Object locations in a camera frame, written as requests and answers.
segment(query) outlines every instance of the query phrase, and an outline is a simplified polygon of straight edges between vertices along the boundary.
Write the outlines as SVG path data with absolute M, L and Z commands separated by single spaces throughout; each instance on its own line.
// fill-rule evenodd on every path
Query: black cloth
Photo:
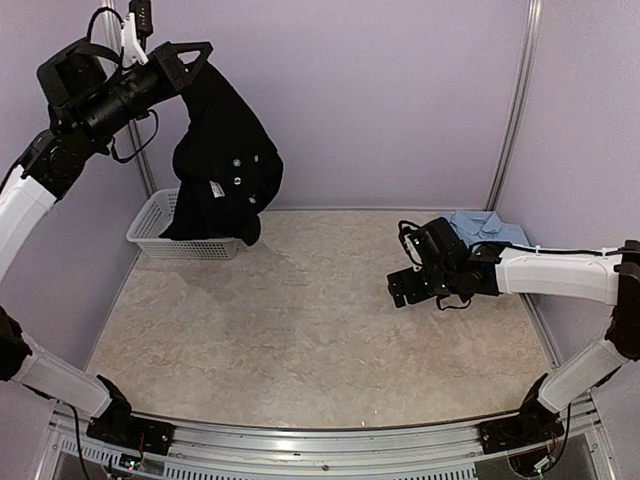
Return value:
M 171 225 L 160 237 L 220 237 L 253 245 L 258 213 L 274 199 L 284 166 L 260 121 L 211 64 L 182 92 L 191 123 L 173 153 L 180 191 Z M 225 196 L 215 198 L 210 182 Z

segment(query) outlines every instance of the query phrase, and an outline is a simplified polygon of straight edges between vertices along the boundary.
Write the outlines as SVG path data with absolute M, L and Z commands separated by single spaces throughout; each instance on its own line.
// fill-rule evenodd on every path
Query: basket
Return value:
M 189 241 L 158 238 L 171 224 L 177 200 L 177 188 L 154 193 L 129 227 L 127 240 L 151 258 L 231 260 L 236 256 L 239 241 L 235 238 Z

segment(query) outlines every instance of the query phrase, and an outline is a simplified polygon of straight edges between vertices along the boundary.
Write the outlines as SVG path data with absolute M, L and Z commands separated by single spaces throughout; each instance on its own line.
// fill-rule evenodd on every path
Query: metal pole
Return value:
M 524 45 L 518 69 L 518 81 L 516 91 L 511 102 L 507 131 L 502 141 L 498 167 L 493 177 L 493 184 L 489 192 L 489 198 L 485 205 L 485 210 L 495 210 L 498 207 L 500 196 L 504 189 L 504 183 L 511 164 L 513 149 L 518 137 L 518 130 L 524 112 L 524 104 L 529 90 L 529 81 L 533 71 L 533 60 L 535 56 L 536 44 L 538 42 L 538 32 L 540 29 L 540 15 L 542 13 L 542 0 L 529 0 L 529 16 L 525 30 Z
M 100 0 L 100 6 L 113 8 L 114 10 L 116 9 L 114 0 Z M 121 27 L 118 24 L 118 19 L 115 18 L 114 15 L 110 15 L 108 13 L 104 13 L 102 15 L 102 18 L 104 21 L 107 44 L 110 48 L 112 48 L 116 52 L 119 52 Z M 135 122 L 135 120 L 129 122 L 129 124 L 127 125 L 127 131 L 129 133 L 129 138 L 131 140 L 131 144 L 133 145 L 134 151 L 138 150 L 142 146 L 142 140 L 140 137 L 138 124 Z M 153 178 L 153 173 L 151 172 L 151 167 L 149 166 L 146 152 L 142 150 L 138 155 L 136 155 L 134 162 L 138 169 L 138 175 L 140 176 L 140 181 L 142 182 L 144 193 L 147 198 L 149 198 L 155 191 L 157 191 L 158 188 L 156 187 L 156 182 Z

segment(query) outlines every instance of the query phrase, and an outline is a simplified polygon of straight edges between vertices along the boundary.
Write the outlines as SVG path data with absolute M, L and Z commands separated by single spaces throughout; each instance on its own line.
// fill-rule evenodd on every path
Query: light blue cloth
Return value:
M 471 212 L 458 210 L 441 215 L 458 236 L 470 246 L 477 242 L 511 242 L 529 246 L 529 240 L 522 227 L 502 223 L 495 212 Z

